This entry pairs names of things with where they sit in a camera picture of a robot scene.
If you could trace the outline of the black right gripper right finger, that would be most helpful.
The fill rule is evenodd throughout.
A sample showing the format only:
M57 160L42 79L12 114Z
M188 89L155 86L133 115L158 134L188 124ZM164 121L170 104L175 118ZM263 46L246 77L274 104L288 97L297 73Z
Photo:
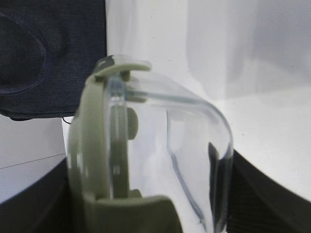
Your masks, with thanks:
M235 151L227 232L309 233L310 231L310 201L279 185Z

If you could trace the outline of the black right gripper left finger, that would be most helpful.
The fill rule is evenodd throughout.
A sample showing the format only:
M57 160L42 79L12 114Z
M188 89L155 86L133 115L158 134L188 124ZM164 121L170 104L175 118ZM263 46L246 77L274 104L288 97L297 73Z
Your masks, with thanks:
M0 204L2 233L75 233L67 160Z

